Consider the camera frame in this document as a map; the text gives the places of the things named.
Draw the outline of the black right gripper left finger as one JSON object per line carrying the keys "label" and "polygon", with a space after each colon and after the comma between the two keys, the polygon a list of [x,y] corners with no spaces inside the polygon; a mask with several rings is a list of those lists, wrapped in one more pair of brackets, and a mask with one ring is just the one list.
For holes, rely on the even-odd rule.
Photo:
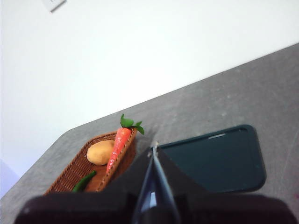
{"label": "black right gripper left finger", "polygon": [[153,224],[155,199],[143,187],[152,149],[101,192],[52,193],[25,203],[16,224]]}

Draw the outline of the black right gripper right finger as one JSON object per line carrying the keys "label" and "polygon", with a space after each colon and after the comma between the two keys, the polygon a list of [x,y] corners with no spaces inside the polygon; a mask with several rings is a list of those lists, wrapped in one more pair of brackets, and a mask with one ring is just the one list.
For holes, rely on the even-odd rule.
{"label": "black right gripper right finger", "polygon": [[211,193],[156,149],[184,224],[297,224],[283,201],[256,194]]}

